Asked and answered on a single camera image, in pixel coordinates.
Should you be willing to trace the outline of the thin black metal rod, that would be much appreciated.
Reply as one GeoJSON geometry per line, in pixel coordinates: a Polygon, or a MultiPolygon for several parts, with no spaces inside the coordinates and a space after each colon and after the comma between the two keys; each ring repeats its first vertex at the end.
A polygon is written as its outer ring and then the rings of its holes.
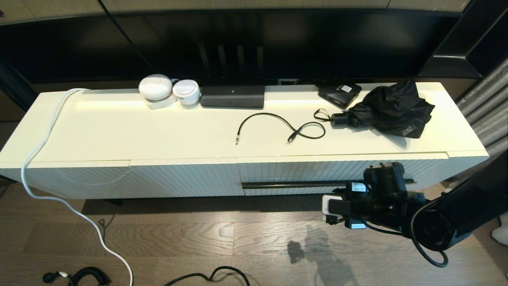
{"type": "Polygon", "coordinates": [[[243,189],[278,189],[278,188],[304,188],[304,187],[339,187],[346,183],[364,183],[373,186],[375,183],[369,183],[361,180],[353,181],[301,181],[301,182],[243,182],[243,189]]]}

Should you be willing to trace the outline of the white fluted drawer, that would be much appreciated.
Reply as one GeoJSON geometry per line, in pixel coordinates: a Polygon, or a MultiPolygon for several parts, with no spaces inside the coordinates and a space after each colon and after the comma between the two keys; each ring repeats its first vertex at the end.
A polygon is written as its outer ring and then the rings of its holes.
{"type": "Polygon", "coordinates": [[[444,153],[252,157],[239,158],[237,165],[243,183],[277,183],[361,180],[370,165],[390,162],[404,166],[404,178],[414,182],[406,186],[410,191],[426,189],[452,175],[444,153]]]}

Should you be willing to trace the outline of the black umbrella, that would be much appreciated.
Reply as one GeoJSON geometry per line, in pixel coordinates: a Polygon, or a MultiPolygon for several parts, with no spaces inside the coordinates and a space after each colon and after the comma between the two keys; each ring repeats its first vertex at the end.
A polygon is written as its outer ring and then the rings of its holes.
{"type": "Polygon", "coordinates": [[[372,89],[362,101],[341,113],[318,109],[314,118],[333,128],[376,129],[398,137],[420,138],[432,118],[434,105],[419,97],[413,78],[372,89]]]}

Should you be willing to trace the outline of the white TV cabinet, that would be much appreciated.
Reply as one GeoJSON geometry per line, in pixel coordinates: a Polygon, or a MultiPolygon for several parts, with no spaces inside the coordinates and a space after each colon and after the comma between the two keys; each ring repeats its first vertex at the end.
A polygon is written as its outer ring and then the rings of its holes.
{"type": "Polygon", "coordinates": [[[444,153],[451,176],[488,159],[480,139],[440,83],[418,83],[435,107],[420,138],[333,129],[298,136],[251,109],[150,110],[136,89],[69,96],[26,170],[29,186],[65,199],[224,197],[329,193],[332,187],[243,189],[239,158],[444,153]]]}

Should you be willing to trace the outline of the black box with white label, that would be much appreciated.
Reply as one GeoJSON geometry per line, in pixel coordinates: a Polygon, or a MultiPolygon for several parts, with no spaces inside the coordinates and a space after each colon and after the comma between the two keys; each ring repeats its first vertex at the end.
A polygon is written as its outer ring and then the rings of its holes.
{"type": "Polygon", "coordinates": [[[361,86],[348,82],[326,83],[318,86],[318,95],[341,109],[347,109],[361,91],[361,86]]]}

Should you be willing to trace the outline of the black television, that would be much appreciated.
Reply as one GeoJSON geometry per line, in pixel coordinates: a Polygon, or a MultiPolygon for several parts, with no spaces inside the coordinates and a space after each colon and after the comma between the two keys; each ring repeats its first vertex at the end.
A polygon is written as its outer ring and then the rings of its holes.
{"type": "Polygon", "coordinates": [[[459,13],[384,9],[187,10],[0,26],[0,59],[31,83],[407,77],[459,13]]]}

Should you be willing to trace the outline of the black router with antennas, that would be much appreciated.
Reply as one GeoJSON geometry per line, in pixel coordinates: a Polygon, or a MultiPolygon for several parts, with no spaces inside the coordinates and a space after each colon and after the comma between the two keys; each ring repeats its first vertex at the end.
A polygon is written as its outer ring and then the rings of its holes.
{"type": "Polygon", "coordinates": [[[204,67],[198,78],[201,105],[205,108],[263,109],[266,82],[263,79],[263,49],[243,44],[198,42],[204,67]]]}

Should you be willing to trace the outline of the grey curtain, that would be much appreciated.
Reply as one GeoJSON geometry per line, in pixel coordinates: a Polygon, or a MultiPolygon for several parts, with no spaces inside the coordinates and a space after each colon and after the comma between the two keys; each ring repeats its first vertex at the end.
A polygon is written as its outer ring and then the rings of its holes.
{"type": "Polygon", "coordinates": [[[459,190],[457,218],[473,230],[498,218],[490,236],[508,247],[508,57],[457,103],[489,154],[486,161],[450,178],[447,191],[459,190]]]}

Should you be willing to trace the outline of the black shelf unit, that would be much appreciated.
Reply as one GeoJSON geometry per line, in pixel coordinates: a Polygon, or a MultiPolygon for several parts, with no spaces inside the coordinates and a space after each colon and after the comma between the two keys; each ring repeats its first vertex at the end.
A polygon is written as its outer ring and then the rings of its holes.
{"type": "Polygon", "coordinates": [[[479,79],[508,56],[508,0],[416,0],[442,18],[411,74],[479,79]]]}
{"type": "Polygon", "coordinates": [[[0,90],[15,104],[27,112],[36,101],[38,93],[5,60],[0,58],[0,90]]]}

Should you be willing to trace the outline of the small white round device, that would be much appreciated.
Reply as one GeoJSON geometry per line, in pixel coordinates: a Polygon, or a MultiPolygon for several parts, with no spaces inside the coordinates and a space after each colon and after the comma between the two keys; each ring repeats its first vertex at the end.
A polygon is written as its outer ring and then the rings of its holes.
{"type": "Polygon", "coordinates": [[[193,105],[198,103],[201,98],[201,89],[194,80],[180,80],[173,85],[172,89],[174,97],[182,105],[193,105]]]}

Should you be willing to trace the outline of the white flat device base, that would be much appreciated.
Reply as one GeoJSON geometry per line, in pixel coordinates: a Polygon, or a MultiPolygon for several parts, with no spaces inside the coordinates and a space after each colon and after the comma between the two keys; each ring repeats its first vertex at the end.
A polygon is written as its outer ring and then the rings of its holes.
{"type": "Polygon", "coordinates": [[[167,97],[160,99],[160,100],[145,99],[145,102],[150,110],[156,110],[156,109],[167,107],[169,105],[176,103],[176,101],[177,101],[176,98],[173,97],[172,95],[167,96],[167,97]]]}

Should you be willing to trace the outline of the large white dome device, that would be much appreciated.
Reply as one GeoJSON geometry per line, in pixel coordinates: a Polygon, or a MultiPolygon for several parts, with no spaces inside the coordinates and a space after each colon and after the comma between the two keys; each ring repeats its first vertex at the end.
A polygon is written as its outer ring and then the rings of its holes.
{"type": "Polygon", "coordinates": [[[163,74],[152,74],[140,81],[138,89],[146,100],[157,101],[165,99],[171,94],[173,83],[169,77],[163,74]]]}

